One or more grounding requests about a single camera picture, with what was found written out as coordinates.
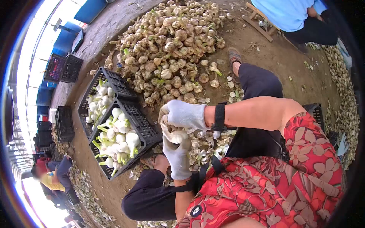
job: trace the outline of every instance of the light blue shirt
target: light blue shirt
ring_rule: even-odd
[[[279,29],[294,32],[303,28],[307,8],[320,15],[327,8],[320,0],[251,0],[252,4]]]

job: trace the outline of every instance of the circular logo patch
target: circular logo patch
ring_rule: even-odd
[[[203,212],[203,208],[200,205],[195,206],[191,212],[190,212],[190,216],[193,218],[198,217],[201,213]]]

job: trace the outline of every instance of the crate of peeled garlic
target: crate of peeled garlic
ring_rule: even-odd
[[[114,98],[138,102],[138,97],[126,84],[120,74],[100,67],[93,71],[94,78],[87,88],[78,107],[78,116],[86,137],[90,139],[92,132],[103,118]]]
[[[115,98],[90,137],[90,148],[109,180],[162,141],[160,128],[142,110],[136,101]]]

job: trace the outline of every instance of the yellow shirt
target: yellow shirt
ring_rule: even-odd
[[[44,184],[47,188],[51,190],[59,190],[65,192],[66,189],[61,183],[52,183],[52,176],[50,176],[51,172],[48,172],[41,177],[41,183]]]

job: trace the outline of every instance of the red shirt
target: red shirt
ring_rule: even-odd
[[[336,151],[309,113],[284,130],[290,161],[267,156],[223,158],[226,170],[207,172],[178,228],[221,227],[250,217],[270,228],[322,227],[342,197]]]
[[[50,158],[45,158],[45,157],[39,158],[37,160],[36,165],[42,173],[48,172],[45,161],[49,162],[50,160],[51,160]]]

